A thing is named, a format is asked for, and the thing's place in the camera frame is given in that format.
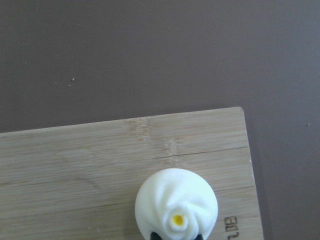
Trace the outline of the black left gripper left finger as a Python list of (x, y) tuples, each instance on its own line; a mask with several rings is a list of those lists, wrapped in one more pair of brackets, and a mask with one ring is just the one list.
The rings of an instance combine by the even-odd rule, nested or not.
[(160, 240), (160, 236), (156, 232), (150, 234), (150, 240)]

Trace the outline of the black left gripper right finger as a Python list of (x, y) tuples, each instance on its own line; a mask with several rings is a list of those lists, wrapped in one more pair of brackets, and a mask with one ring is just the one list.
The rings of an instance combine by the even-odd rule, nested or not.
[(198, 234), (194, 240), (204, 240), (204, 238), (201, 234)]

